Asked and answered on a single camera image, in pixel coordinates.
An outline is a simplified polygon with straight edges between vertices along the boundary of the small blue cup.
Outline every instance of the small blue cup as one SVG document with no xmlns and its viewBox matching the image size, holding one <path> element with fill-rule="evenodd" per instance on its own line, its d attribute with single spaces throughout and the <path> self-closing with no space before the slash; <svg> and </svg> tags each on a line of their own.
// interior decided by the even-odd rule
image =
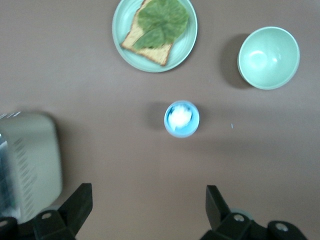
<svg viewBox="0 0 320 240">
<path fill-rule="evenodd" d="M 176 107 L 184 107 L 191 112 L 190 121 L 182 127 L 172 127 L 169 122 L 169 117 L 173 113 Z M 191 136 L 198 128 L 200 121 L 200 115 L 197 107 L 189 101 L 180 100 L 172 103 L 165 112 L 164 115 L 164 126 L 166 130 L 176 138 L 187 138 Z"/>
</svg>

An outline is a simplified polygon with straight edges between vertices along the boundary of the plate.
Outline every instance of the plate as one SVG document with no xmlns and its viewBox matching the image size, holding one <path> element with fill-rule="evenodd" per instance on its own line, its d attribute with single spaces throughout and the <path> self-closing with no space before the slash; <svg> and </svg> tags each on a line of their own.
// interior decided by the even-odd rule
<svg viewBox="0 0 320 240">
<path fill-rule="evenodd" d="M 189 0 L 179 0 L 189 14 L 186 30 L 174 42 L 168 61 L 165 66 L 160 66 L 143 56 L 123 49 L 120 44 L 130 31 L 136 11 L 143 0 L 121 0 L 118 4 L 112 20 L 112 36 L 116 49 L 130 65 L 150 73 L 159 73 L 171 70 L 182 63 L 195 45 L 198 33 L 198 21 L 194 7 Z"/>
</svg>

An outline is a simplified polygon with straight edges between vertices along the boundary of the screw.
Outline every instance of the screw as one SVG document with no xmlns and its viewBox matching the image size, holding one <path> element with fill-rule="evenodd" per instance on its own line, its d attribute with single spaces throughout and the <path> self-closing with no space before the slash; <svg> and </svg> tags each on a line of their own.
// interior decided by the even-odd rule
<svg viewBox="0 0 320 240">
<path fill-rule="evenodd" d="M 51 216 L 52 216 L 52 214 L 51 214 L 50 212 L 47 212 L 47 213 L 43 214 L 43 215 L 41 216 L 41 218 L 42 218 L 42 219 L 48 219 L 48 218 L 50 218 Z"/>
<path fill-rule="evenodd" d="M 288 227 L 287 227 L 286 225 L 284 225 L 283 223 L 280 223 L 280 222 L 278 222 L 278 223 L 275 225 L 275 227 L 276 227 L 278 230 L 283 231 L 283 232 L 288 232 L 288 231 L 289 231 Z"/>
<path fill-rule="evenodd" d="M 243 222 L 245 220 L 245 218 L 240 214 L 234 215 L 233 218 L 238 222 Z"/>
<path fill-rule="evenodd" d="M 4 221 L 0 221 L 0 228 L 1 227 L 4 227 L 5 225 L 8 224 L 8 221 L 7 220 L 4 220 Z"/>
</svg>

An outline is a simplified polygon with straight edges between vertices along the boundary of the bread slice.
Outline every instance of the bread slice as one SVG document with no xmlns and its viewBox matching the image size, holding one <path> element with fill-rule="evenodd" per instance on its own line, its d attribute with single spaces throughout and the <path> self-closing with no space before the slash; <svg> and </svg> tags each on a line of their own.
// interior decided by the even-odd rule
<svg viewBox="0 0 320 240">
<path fill-rule="evenodd" d="M 143 0 L 140 8 L 136 11 L 133 17 L 131 24 L 130 32 L 126 35 L 124 41 L 121 43 L 121 46 L 124 49 L 130 50 L 136 54 L 144 56 L 145 58 L 165 66 L 168 62 L 169 54 L 172 48 L 173 43 L 164 44 L 158 48 L 142 48 L 140 50 L 134 49 L 135 42 L 144 35 L 143 29 L 138 24 L 138 13 L 146 7 L 146 5 L 152 0 Z"/>
</svg>

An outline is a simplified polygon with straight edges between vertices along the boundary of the mint green bowl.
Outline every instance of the mint green bowl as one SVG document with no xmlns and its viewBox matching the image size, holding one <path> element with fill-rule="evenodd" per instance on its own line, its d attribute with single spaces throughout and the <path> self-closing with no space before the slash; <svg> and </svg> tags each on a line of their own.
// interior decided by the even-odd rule
<svg viewBox="0 0 320 240">
<path fill-rule="evenodd" d="M 286 30 L 267 26 L 251 33 L 238 55 L 241 76 L 252 86 L 276 89 L 295 75 L 300 61 L 299 46 Z"/>
</svg>

